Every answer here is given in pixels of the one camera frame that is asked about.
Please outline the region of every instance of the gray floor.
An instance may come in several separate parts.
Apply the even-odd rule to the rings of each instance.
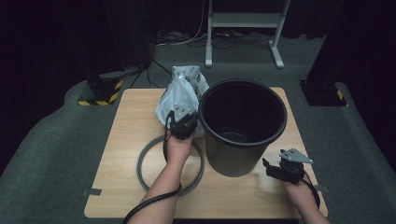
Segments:
[[[330,189],[324,194],[329,219],[394,223],[396,175],[364,125],[347,86],[337,84],[346,107],[308,106],[300,89],[298,81],[306,78],[322,41],[282,38],[279,51],[285,68],[281,70],[276,69],[266,42],[214,49],[212,68],[205,68],[205,48],[186,45],[158,47],[154,59],[168,70],[173,65],[199,65],[209,85],[246,78],[283,88],[307,153],[315,161],[318,182]],[[226,47],[230,42],[215,44]],[[155,63],[148,74],[162,88],[171,80]],[[134,78],[124,79],[123,91]],[[110,106],[78,106],[82,87],[83,83],[73,87],[64,97],[64,106],[43,118],[21,143],[0,180],[0,223],[121,222],[83,214],[88,199],[83,191],[92,186],[120,98]],[[134,88],[149,87],[154,88],[145,71]]]

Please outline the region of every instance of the wooden board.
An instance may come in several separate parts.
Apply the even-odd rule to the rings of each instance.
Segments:
[[[285,103],[288,124],[285,132],[271,144],[263,156],[271,164],[280,161],[281,148],[297,148],[306,155],[303,140],[292,115],[285,92],[272,88]],[[90,195],[85,208],[87,217],[125,217],[145,195],[136,175],[136,162],[142,148],[163,135],[164,128],[154,111],[164,90],[134,89],[123,93],[100,161],[92,188],[101,194]],[[205,151],[205,138],[196,138]],[[150,186],[164,167],[162,143],[153,147],[143,161],[142,173]],[[199,171],[200,159],[192,151],[183,169],[182,184],[189,183]],[[314,184],[312,166],[304,165]],[[320,211],[328,215],[322,195]],[[220,175],[205,160],[201,182],[190,193],[179,197],[175,218],[299,218],[278,180],[265,173],[259,161],[254,170],[241,177]]]

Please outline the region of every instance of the white plastic bag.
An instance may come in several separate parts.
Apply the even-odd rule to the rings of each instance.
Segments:
[[[173,80],[163,93],[155,109],[155,116],[163,126],[169,112],[176,110],[175,105],[193,108],[194,111],[198,111],[199,99],[209,88],[199,66],[174,66],[172,73]],[[198,120],[195,136],[203,134],[204,128]]]

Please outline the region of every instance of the person's left hand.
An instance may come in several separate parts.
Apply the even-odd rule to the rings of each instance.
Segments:
[[[191,153],[191,143],[194,138],[194,134],[195,132],[192,133],[189,138],[184,140],[179,140],[173,135],[169,137],[167,144],[167,163],[184,165]]]

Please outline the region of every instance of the dark background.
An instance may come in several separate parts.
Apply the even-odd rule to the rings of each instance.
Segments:
[[[65,3],[73,5],[78,2],[17,0],[1,3],[2,173],[24,136],[42,118],[60,108],[65,93],[86,78],[74,49],[70,49],[70,12],[65,6]],[[242,7],[236,0],[214,2],[215,10],[226,8],[226,11],[258,11],[261,8],[263,11],[273,11],[281,8],[279,1],[243,1]],[[120,39],[120,36],[128,36],[128,32],[135,32],[136,27],[132,31],[125,31],[126,35],[118,36],[117,29],[120,29],[123,20],[116,21],[108,17],[106,7],[111,7],[109,1],[81,1],[81,4],[91,6],[88,8],[92,11],[86,11],[86,15],[98,16],[94,21],[89,21],[90,17],[80,18],[88,20],[84,24],[88,24],[89,29],[80,33],[85,35],[85,39],[84,36],[80,37],[83,43],[90,43],[84,46],[88,46],[86,52],[88,58],[93,60],[90,62],[93,71],[103,74],[139,63],[139,56],[130,59],[125,56],[129,55],[128,50],[130,55],[134,55],[137,49],[128,49]],[[143,17],[146,20],[141,29],[149,28],[153,32],[179,30],[194,35],[201,20],[201,6],[202,1],[197,0],[168,0],[162,1],[160,6],[154,1],[145,1]],[[316,38],[329,34],[324,42],[327,48],[323,48],[330,51],[323,50],[320,54],[326,57],[320,59],[324,60],[322,63],[328,62],[327,67],[335,69],[329,72],[323,67],[323,76],[331,76],[334,77],[333,81],[347,84],[367,127],[393,169],[396,159],[392,148],[395,146],[393,116],[396,114],[396,94],[392,82],[394,78],[391,78],[396,75],[394,9],[390,0],[291,1],[282,33],[290,38],[300,35]],[[126,16],[127,19],[134,22],[141,16]],[[336,51],[344,56],[342,61],[326,59],[331,58],[334,55],[332,52]]]

